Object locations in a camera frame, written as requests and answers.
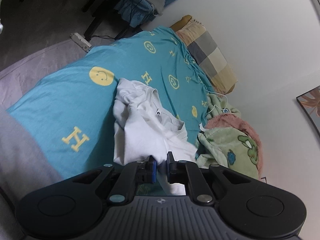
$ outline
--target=framed picture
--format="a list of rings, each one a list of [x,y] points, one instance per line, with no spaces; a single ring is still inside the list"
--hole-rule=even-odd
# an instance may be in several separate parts
[[[297,101],[320,136],[320,86],[298,96]]]

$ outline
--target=leaf painting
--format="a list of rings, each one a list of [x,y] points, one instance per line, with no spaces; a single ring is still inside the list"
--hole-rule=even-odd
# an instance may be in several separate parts
[[[316,111],[317,117],[320,117],[320,91],[319,87],[316,89],[313,89],[309,92],[309,95],[302,95],[300,100],[300,103],[305,108],[311,108],[311,112],[309,114],[312,114],[314,111]]]

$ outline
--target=white cloth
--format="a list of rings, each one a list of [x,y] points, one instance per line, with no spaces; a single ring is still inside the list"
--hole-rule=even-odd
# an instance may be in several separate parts
[[[187,142],[184,122],[162,107],[156,89],[120,78],[113,115],[115,163],[126,165],[152,155],[160,165],[169,151],[176,161],[196,161],[197,149]],[[168,195],[185,195],[184,185],[169,184],[163,169],[158,170],[157,178]]]

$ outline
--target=white tag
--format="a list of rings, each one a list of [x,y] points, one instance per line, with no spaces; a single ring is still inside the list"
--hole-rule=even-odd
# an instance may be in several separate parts
[[[202,123],[199,125],[199,128],[200,128],[200,130],[202,132],[205,132],[205,131],[209,130],[209,129],[203,128]]]

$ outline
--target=white wall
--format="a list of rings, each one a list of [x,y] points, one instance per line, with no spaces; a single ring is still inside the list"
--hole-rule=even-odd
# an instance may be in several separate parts
[[[320,139],[295,98],[320,85],[320,25],[310,0],[177,0],[145,29],[200,20],[239,82],[229,101],[260,135],[268,183],[307,207],[300,236],[320,236]]]

